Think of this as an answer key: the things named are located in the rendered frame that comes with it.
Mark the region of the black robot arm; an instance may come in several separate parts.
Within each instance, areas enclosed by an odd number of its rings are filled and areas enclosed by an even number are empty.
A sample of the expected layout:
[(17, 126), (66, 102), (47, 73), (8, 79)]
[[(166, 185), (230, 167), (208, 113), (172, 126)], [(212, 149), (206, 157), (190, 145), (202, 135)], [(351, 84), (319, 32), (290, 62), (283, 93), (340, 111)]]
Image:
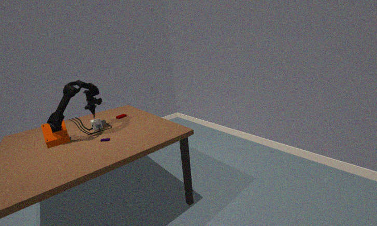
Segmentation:
[[(76, 89), (74, 86), (78, 85), (79, 88)], [(63, 97), (62, 100), (60, 101), (58, 108), (54, 113), (51, 114), (49, 117), (47, 123), (50, 125), (53, 133), (62, 130), (62, 121), (65, 118), (63, 116), (63, 112), (66, 109), (66, 106), (68, 105), (70, 98), (75, 96), (76, 93), (80, 92), (81, 88), (89, 89), (85, 90), (84, 93), (86, 95), (86, 98), (91, 98), (93, 96), (96, 96), (99, 94), (99, 90), (97, 86), (94, 86), (92, 83), (85, 83), (80, 80), (70, 82), (67, 85), (64, 86), (63, 89)], [(102, 103), (102, 99), (92, 99), (92, 104), (97, 104), (100, 105)]]

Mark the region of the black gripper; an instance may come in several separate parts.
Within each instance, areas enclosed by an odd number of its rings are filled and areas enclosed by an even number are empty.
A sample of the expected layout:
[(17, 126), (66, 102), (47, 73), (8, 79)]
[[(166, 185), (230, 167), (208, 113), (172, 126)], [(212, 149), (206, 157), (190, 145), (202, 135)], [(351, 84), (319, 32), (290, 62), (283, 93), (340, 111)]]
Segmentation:
[[(86, 105), (86, 106), (84, 107), (84, 109), (89, 109), (90, 112), (91, 112), (92, 114), (95, 114), (95, 108), (96, 108), (97, 105), (95, 105), (95, 103), (92, 104), (92, 99), (93, 99), (93, 98), (94, 98), (94, 97), (86, 98), (86, 101), (88, 102), (88, 105)], [(95, 98), (94, 98), (94, 99), (95, 99)]]

